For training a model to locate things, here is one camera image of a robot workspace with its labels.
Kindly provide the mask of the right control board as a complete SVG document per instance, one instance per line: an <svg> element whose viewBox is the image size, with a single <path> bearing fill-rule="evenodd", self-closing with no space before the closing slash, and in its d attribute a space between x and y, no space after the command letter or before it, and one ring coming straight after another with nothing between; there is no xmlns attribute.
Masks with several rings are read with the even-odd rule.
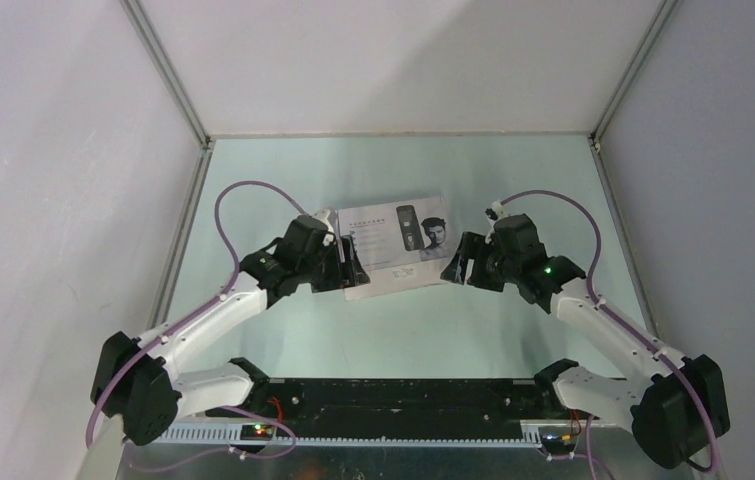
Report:
<svg viewBox="0 0 755 480"><path fill-rule="evenodd" d="M543 433L540 437L539 451L543 455L555 457L571 456L576 453L577 446L582 438L583 434L577 433Z"/></svg>

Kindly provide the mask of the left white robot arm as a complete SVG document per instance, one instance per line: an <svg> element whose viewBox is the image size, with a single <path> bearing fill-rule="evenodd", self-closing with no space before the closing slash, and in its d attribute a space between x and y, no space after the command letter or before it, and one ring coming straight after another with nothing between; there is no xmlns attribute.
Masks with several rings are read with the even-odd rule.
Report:
<svg viewBox="0 0 755 480"><path fill-rule="evenodd" d="M198 311L132 338L103 344L91 400L97 414L120 416L123 435L138 446L159 438L178 419L234 406L257 416L269 403L260 372L245 360L190 370L193 358L244 321L307 284L315 293L369 283L353 241L341 235L338 214L300 215L285 234L240 260L236 279Z"/></svg>

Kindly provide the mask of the aluminium frame rail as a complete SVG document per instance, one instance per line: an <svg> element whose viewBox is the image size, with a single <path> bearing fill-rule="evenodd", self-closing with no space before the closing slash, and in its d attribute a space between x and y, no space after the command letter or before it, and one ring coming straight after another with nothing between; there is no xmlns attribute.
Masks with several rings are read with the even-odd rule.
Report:
<svg viewBox="0 0 755 480"><path fill-rule="evenodd" d="M120 0L119 3L124 9L130 24L136 31L166 90L174 101L177 110L189 127L193 138L201 149L206 149L211 142L210 134L203 125L200 115L174 63L170 59L143 2L139 0Z"/></svg>

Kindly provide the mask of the left control board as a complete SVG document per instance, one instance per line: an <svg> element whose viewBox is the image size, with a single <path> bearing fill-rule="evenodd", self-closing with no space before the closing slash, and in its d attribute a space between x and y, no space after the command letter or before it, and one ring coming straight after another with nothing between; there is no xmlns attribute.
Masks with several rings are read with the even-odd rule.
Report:
<svg viewBox="0 0 755 480"><path fill-rule="evenodd" d="M277 428L271 424L248 423L243 424L239 432L241 443L268 443L276 438Z"/></svg>

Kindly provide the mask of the control board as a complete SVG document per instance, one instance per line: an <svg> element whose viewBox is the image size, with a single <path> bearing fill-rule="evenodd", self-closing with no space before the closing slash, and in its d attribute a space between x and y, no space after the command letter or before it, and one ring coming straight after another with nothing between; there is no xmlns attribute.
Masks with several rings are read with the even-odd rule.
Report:
<svg viewBox="0 0 755 480"><path fill-rule="evenodd" d="M543 433L540 437L539 451L543 455L555 457L571 456L576 453L577 446L582 438L583 434L577 433Z"/></svg>
<svg viewBox="0 0 755 480"><path fill-rule="evenodd" d="M277 428L271 424L248 423L243 424L239 432L241 443L268 443L276 438Z"/></svg>

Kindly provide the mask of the white cardboard kit box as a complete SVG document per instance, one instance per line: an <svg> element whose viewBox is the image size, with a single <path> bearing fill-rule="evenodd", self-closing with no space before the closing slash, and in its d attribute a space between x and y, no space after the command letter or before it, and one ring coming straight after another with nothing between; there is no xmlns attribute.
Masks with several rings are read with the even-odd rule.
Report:
<svg viewBox="0 0 755 480"><path fill-rule="evenodd" d="M351 207L338 212L370 282L345 290L348 301L442 284L458 247L441 196Z"/></svg>

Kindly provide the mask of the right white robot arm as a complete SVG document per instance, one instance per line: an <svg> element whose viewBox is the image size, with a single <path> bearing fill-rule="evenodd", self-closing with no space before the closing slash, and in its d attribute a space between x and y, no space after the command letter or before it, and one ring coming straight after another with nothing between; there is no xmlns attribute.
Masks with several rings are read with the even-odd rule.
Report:
<svg viewBox="0 0 755 480"><path fill-rule="evenodd" d="M621 373L596 374L570 359L534 377L538 411L559 418L570 409L599 417L634 436L657 465L673 469L731 427L719 365L691 358L650 335L603 295L565 256L550 256L526 215L493 222L489 234L466 232L442 271L444 281L521 297L579 331Z"/></svg>

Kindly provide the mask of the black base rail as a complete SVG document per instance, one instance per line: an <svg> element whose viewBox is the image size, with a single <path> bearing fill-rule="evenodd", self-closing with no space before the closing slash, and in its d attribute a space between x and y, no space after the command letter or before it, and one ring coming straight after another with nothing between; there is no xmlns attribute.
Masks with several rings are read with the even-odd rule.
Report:
<svg viewBox="0 0 755 480"><path fill-rule="evenodd" d="M521 424L568 421L529 379L272 378L241 409L301 440L522 440Z"/></svg>

